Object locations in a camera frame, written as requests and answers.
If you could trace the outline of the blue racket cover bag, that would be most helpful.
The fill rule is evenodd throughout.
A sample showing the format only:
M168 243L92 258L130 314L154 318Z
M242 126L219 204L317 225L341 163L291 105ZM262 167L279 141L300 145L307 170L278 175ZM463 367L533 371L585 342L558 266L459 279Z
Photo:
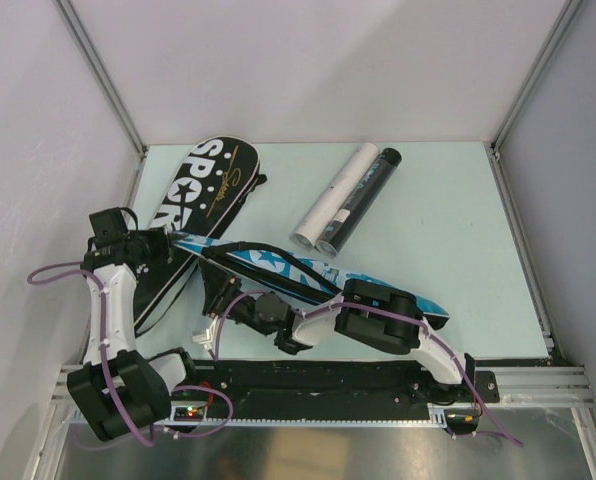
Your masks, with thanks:
M349 280L392 286L376 277L260 242L230 241L176 232L173 234L173 245L310 305L318 305L333 298Z

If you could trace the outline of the white shuttlecock tube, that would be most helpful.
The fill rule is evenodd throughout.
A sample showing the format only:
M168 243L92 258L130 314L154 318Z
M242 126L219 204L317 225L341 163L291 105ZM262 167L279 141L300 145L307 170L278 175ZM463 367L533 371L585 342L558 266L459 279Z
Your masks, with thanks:
M373 143L364 143L355 150L290 236L295 244L307 250L315 247L320 235L378 154L379 149Z

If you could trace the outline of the black racket cover bag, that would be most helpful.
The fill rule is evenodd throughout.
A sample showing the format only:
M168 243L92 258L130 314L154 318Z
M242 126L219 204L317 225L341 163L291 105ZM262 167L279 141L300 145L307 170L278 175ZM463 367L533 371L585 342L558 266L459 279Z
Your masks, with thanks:
M132 209L142 229L166 227L220 237L232 223L255 188L266 181L260 172L257 148L237 137L217 136L172 155L149 149ZM148 267L137 275L134 329L137 335L151 330L164 318L195 273L198 257L174 249L165 264Z

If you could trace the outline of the black shuttlecock tube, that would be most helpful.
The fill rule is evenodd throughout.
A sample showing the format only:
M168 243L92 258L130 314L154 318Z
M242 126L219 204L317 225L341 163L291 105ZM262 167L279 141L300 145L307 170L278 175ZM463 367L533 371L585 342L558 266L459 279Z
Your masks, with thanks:
M380 152L317 240L320 253L330 258L339 254L401 161L394 148Z

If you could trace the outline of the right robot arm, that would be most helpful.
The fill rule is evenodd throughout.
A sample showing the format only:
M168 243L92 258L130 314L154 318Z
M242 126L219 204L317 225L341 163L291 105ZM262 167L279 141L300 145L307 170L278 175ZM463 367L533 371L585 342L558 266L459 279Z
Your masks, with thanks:
M206 350L220 358L224 325L232 320L263 336L272 335L282 352L297 355L337 334L374 350L409 355L454 401L476 388L475 361L452 349L437 334L414 295L362 280L313 310L298 309L271 291L244 292L239 278L204 280L202 314L212 319Z

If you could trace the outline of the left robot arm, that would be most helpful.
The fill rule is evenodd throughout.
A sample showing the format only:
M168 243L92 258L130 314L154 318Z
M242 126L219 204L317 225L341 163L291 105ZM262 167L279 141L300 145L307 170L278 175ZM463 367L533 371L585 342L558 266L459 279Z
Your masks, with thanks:
M69 373L68 392L95 436L108 442L167 418L172 393L192 397L200 376L181 347L144 358L137 349L134 297L138 275L172 257L163 228L129 227L127 207L90 215L93 235L80 264L91 299L83 365Z

